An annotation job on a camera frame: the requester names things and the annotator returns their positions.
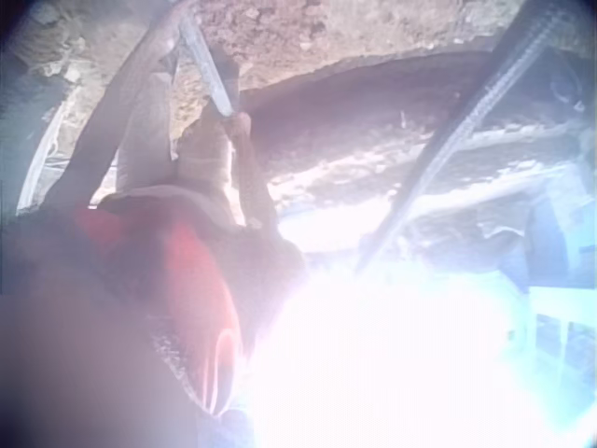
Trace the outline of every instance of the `blurry object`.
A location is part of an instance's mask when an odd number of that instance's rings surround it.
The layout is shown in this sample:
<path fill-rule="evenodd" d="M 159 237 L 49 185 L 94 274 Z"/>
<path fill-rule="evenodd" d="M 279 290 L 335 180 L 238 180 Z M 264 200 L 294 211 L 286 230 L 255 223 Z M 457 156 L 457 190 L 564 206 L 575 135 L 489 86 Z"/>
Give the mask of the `blurry object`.
<path fill-rule="evenodd" d="M 479 77 L 478 86 L 463 97 L 454 118 L 436 131 L 417 159 L 392 210 L 374 233 L 363 252 L 357 271 L 364 271 L 392 239 L 408 218 L 411 206 L 437 172 L 446 164 L 458 145 L 473 133 L 485 116 L 524 75 L 562 24 L 578 5 L 561 0 L 527 0 L 510 24 L 492 58 Z"/>

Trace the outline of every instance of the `rock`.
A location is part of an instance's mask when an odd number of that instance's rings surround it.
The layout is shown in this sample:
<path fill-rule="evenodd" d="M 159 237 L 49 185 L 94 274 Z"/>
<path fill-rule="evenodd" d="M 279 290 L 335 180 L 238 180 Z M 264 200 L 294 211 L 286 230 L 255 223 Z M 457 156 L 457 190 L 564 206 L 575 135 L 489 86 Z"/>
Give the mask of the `rock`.
<path fill-rule="evenodd" d="M 48 2 L 35 2 L 29 9 L 31 18 L 41 25 L 51 25 L 60 20 L 60 12 Z"/>
<path fill-rule="evenodd" d="M 250 7 L 244 12 L 244 15 L 253 21 L 257 20 L 259 14 L 259 10 L 256 7 Z"/>

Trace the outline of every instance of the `metal bar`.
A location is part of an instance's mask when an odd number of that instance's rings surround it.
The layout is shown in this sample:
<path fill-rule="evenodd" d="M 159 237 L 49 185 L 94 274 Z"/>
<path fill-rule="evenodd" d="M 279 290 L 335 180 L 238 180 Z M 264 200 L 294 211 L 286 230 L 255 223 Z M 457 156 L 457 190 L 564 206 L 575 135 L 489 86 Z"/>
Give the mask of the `metal bar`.
<path fill-rule="evenodd" d="M 224 117 L 230 117 L 234 113 L 232 101 L 215 67 L 214 59 L 205 42 L 203 32 L 196 25 L 194 18 L 185 17 L 182 20 L 180 23 L 180 33 L 187 43 L 193 61 L 199 67 L 201 78 L 207 85 L 207 89 L 214 100 L 217 110 Z"/>
<path fill-rule="evenodd" d="M 454 119 L 438 129 L 415 162 L 401 186 L 391 211 L 371 235 L 358 261 L 356 273 L 364 272 L 400 231 L 414 201 L 427 189 L 436 174 L 462 142 L 474 131 L 541 54 L 568 18 L 564 0 L 527 0 L 493 51 L 479 84 L 463 97 Z"/>

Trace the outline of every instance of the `person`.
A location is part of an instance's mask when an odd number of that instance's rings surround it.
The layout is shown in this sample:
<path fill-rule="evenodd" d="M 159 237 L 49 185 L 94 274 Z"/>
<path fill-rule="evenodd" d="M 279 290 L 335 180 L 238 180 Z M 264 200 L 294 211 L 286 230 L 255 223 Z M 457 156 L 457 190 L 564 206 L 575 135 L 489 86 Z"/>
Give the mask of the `person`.
<path fill-rule="evenodd" d="M 192 3 L 149 29 L 3 235 L 12 378 L 41 446 L 221 445 L 243 366 L 305 277 L 250 145 L 235 148 L 246 225 L 231 210 L 228 135 L 248 135 L 246 114 L 210 102 L 172 157 L 169 60 Z M 238 102 L 238 68 L 217 59 Z M 117 151 L 117 192 L 89 208 Z"/>

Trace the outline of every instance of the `fabric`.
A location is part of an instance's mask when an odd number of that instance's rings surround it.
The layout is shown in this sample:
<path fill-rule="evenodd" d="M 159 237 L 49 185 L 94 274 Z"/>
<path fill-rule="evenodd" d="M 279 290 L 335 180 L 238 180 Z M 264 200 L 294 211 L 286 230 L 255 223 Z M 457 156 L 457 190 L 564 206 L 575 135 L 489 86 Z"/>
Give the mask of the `fabric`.
<path fill-rule="evenodd" d="M 117 216 L 85 209 L 76 213 L 75 222 L 109 259 L 146 227 L 153 212 L 162 216 L 164 210 L 132 209 Z M 169 218 L 163 221 L 168 224 L 159 224 L 164 273 L 160 299 L 184 352 L 192 398 L 208 413 L 220 415 L 229 405 L 242 355 L 239 319 L 228 285 L 192 224 L 175 211 Z"/>

